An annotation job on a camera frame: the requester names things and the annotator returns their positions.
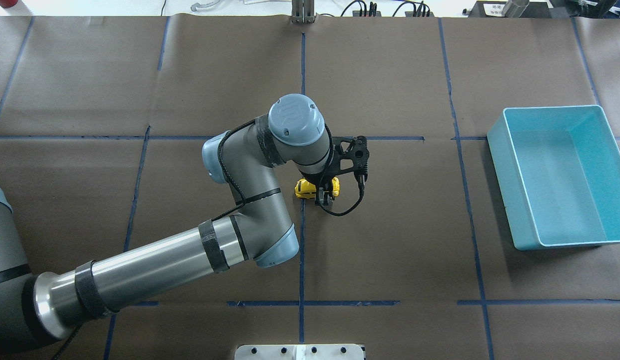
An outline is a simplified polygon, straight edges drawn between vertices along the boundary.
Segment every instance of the black velcro strap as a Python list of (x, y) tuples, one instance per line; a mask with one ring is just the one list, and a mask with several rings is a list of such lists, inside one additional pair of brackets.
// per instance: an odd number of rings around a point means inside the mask
[(13, 268), (5, 269), (0, 271), (0, 284), (29, 273), (31, 273), (31, 271), (28, 264), (22, 264)]
[(201, 244), (203, 244), (205, 255), (207, 255), (207, 259), (210, 261), (212, 270), (218, 274), (230, 269), (225, 259), (225, 254), (223, 250), (221, 250), (219, 242), (216, 241), (216, 233), (212, 227), (212, 220), (209, 219), (205, 223), (200, 224), (198, 226), (198, 233), (201, 235)]
[(243, 254), (243, 260), (248, 260), (248, 250), (245, 248), (245, 243), (243, 242), (243, 237), (241, 236), (241, 231), (239, 230), (239, 224), (236, 223), (236, 219), (234, 215), (230, 216), (230, 221), (232, 222), (232, 227), (234, 228), (234, 233), (236, 234), (236, 238), (239, 240), (239, 246), (241, 247), (241, 253)]
[(92, 264), (94, 260), (74, 270), (74, 290), (88, 313), (95, 319), (101, 319), (118, 313), (118, 310), (108, 309), (99, 295), (97, 286), (94, 284), (94, 276), (92, 276)]
[[(276, 189), (272, 189), (266, 192), (262, 192), (260, 194), (256, 194), (255, 196), (250, 196), (249, 198), (246, 198), (245, 201), (243, 202), (244, 205), (248, 205), (249, 203), (254, 203), (257, 200), (260, 199), (264, 199), (267, 198), (268, 196), (272, 196), (274, 194), (278, 194), (281, 192), (281, 188), (277, 187)], [(235, 202), (235, 204), (239, 205), (241, 203), (241, 201), (237, 201)]]
[(255, 119), (257, 125), (257, 141), (263, 156), (272, 167), (282, 166), (285, 161), (281, 158), (274, 142), (274, 136), (269, 129), (269, 120), (267, 115), (259, 116)]

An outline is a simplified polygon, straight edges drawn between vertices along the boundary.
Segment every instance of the electrical cable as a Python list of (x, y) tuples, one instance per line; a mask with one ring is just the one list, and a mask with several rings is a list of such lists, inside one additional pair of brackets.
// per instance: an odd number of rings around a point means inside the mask
[(422, 13), (423, 16), (422, 17), (423, 18), (429, 18), (429, 13), (430, 13), (429, 6), (426, 3), (424, 3), (424, 2), (421, 2), (421, 3), (423, 4), (423, 13)]
[[(323, 180), (325, 179), (325, 173), (327, 173), (328, 171), (328, 166), (330, 166), (330, 164), (332, 163), (332, 159), (334, 158), (334, 143), (332, 141), (332, 133), (330, 132), (330, 128), (328, 127), (328, 125), (325, 125), (325, 131), (328, 132), (328, 139), (330, 139), (330, 153), (328, 153), (328, 159), (325, 162), (325, 167), (323, 167), (323, 171), (321, 171), (321, 177), (319, 177), (319, 186), (321, 186), (321, 184), (323, 184)], [(358, 207), (358, 205), (361, 203), (361, 201), (363, 200), (363, 196), (365, 194), (365, 178), (364, 176), (360, 175), (358, 178), (356, 178), (356, 182), (358, 183), (358, 200), (354, 203), (354, 205), (352, 205), (349, 209), (345, 210), (344, 212), (333, 212), (330, 211), (328, 209), (325, 208), (325, 205), (323, 205), (323, 202), (319, 202), (319, 206), (321, 207), (321, 209), (332, 215), (335, 217), (342, 217), (344, 215), (350, 214), (350, 212), (354, 209), (356, 209), (356, 207)]]
[(72, 341), (72, 339), (74, 339), (74, 337), (76, 336), (76, 333), (79, 332), (79, 329), (81, 328), (82, 325), (83, 324), (79, 324), (77, 327), (74, 328), (70, 336), (68, 336), (67, 340), (65, 340), (63, 345), (61, 345), (61, 347), (56, 352), (56, 354), (52, 356), (51, 360), (57, 360), (61, 356), (61, 354), (65, 351), (65, 349), (70, 345), (70, 342)]
[(425, 8), (423, 7), (423, 1), (420, 2), (419, 7), (417, 8), (417, 12), (412, 14), (413, 18), (421, 18), (421, 15), (425, 13)]
[(219, 146), (216, 150), (216, 155), (219, 159), (219, 165), (221, 165), (221, 170), (223, 170), (223, 175), (225, 176), (226, 180), (228, 180), (228, 183), (230, 183), (230, 185), (235, 189), (235, 191), (237, 193), (239, 193), (239, 196), (241, 197), (241, 201), (239, 202), (239, 205), (233, 207), (230, 210), (227, 210), (226, 212), (223, 212), (223, 214), (218, 215), (217, 217), (213, 218), (212, 221), (217, 221), (218, 219), (225, 217), (229, 214), (232, 214), (233, 212), (235, 212), (236, 210), (241, 209), (242, 207), (245, 206), (245, 194), (243, 193), (243, 191), (241, 190), (241, 188), (239, 187), (239, 184), (236, 183), (236, 181), (232, 178), (232, 176), (230, 175), (230, 173), (228, 173), (228, 169), (225, 167), (225, 164), (223, 163), (223, 157), (221, 156), (223, 154), (223, 145), (225, 144), (225, 141), (228, 140), (228, 138), (238, 132), (239, 130), (243, 130), (244, 128), (247, 128), (250, 125), (253, 125), (256, 123), (256, 119), (252, 119), (246, 123), (244, 123), (243, 125), (237, 127), (234, 130), (230, 130), (228, 131), (225, 136), (223, 137), (223, 139), (221, 139), (221, 141), (219, 141)]
[(367, 13), (367, 4), (362, 1), (362, 0), (354, 0), (351, 3), (348, 4), (348, 6), (346, 6), (345, 9), (343, 9), (343, 12), (341, 13), (341, 16), (343, 16), (346, 11), (348, 11), (349, 7), (351, 7), (352, 5), (354, 5), (355, 3), (359, 3), (358, 6), (362, 6), (363, 8), (359, 10), (359, 15), (363, 16), (364, 13)]
[(417, 13), (417, 3), (412, 2), (412, 1), (404, 1), (402, 2), (399, 7), (396, 8), (396, 10), (394, 11), (394, 13), (392, 14), (392, 17), (394, 18), (394, 16), (396, 16), (396, 13), (399, 12), (399, 9), (401, 9), (401, 7), (405, 4), (412, 4), (412, 6), (414, 7), (414, 13)]

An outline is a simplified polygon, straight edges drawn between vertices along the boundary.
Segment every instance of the metal bracket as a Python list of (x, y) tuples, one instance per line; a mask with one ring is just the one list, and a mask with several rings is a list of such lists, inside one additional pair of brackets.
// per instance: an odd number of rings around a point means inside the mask
[(292, 0), (292, 22), (314, 23), (314, 0)]
[[(310, 175), (301, 172), (308, 182), (316, 186), (315, 205), (330, 205), (330, 202), (334, 199), (332, 196), (332, 178), (335, 176), (354, 173), (357, 182), (365, 183), (367, 181), (367, 159), (370, 157), (370, 152), (367, 150), (367, 138), (365, 136), (333, 136), (332, 143), (333, 157), (330, 164), (326, 165), (323, 184), (319, 183), (321, 181), (321, 173)], [(348, 148), (345, 150), (341, 147), (343, 143), (348, 144)], [(345, 169), (341, 168), (343, 160), (350, 160), (352, 166)]]
[(236, 349), (234, 360), (365, 360), (361, 344), (254, 344)]

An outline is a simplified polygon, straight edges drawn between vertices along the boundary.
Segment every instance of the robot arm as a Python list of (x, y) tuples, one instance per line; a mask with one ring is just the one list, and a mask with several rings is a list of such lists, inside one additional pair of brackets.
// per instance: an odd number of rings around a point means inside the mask
[[(51, 344), (85, 321), (248, 259), (271, 267), (295, 256), (299, 244), (273, 167), (292, 160), (318, 189), (328, 187), (328, 165), (340, 158), (326, 129), (310, 98), (283, 96), (269, 114), (203, 146), (209, 175), (217, 183), (230, 183), (237, 207), (180, 234), (61, 275), (31, 275), (12, 209), (0, 191), (0, 353)], [(326, 179), (323, 184), (320, 178)]]

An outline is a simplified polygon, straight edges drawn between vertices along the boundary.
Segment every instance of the clear plastic item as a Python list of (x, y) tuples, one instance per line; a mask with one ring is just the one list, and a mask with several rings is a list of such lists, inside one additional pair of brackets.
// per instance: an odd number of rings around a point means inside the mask
[(530, 0), (508, 0), (503, 7), (503, 16), (506, 18), (520, 18), (529, 4)]

